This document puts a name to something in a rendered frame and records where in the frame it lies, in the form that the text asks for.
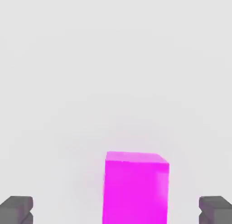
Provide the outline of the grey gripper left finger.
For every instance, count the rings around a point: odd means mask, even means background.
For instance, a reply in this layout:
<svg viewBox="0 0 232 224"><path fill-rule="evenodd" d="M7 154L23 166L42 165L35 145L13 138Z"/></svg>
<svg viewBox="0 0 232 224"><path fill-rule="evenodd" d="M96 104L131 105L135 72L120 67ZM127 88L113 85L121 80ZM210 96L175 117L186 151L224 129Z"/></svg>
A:
<svg viewBox="0 0 232 224"><path fill-rule="evenodd" d="M0 204L0 224L34 224L31 196L10 196Z"/></svg>

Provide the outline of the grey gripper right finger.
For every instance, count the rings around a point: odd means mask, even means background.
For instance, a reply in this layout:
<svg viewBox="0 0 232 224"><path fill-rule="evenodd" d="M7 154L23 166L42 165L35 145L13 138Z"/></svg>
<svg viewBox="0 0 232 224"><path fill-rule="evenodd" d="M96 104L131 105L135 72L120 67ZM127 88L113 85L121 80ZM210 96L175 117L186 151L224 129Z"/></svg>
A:
<svg viewBox="0 0 232 224"><path fill-rule="evenodd" d="M199 208L199 224L232 224L232 204L222 196L201 196Z"/></svg>

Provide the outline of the small magenta cube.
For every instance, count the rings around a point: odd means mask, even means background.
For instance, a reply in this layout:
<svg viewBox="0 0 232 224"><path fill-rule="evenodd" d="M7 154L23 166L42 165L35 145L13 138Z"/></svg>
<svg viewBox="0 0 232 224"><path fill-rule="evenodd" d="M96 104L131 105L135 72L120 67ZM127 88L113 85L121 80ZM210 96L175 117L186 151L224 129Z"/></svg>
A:
<svg viewBox="0 0 232 224"><path fill-rule="evenodd" d="M159 154L108 151L102 224L167 224L169 163Z"/></svg>

